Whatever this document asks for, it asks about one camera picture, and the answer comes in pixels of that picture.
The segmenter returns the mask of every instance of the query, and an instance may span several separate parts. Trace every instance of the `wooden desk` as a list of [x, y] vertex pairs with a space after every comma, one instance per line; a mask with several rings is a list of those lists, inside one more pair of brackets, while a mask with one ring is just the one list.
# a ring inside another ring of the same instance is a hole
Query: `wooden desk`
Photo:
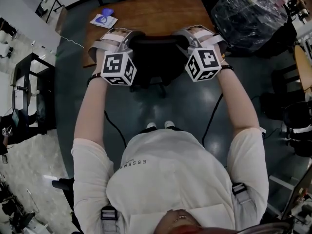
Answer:
[[294, 48], [294, 57], [299, 73], [302, 89], [305, 92], [312, 92], [312, 67], [306, 53], [297, 45]]
[[[89, 15], [83, 45], [84, 68], [95, 65], [88, 50], [96, 39], [108, 31], [89, 23], [96, 14], [101, 14], [103, 7], [94, 9]], [[105, 7], [115, 11], [113, 16], [118, 19], [115, 28], [140, 30], [148, 36], [168, 36], [182, 28], [199, 24], [215, 31], [201, 0], [127, 0]]]

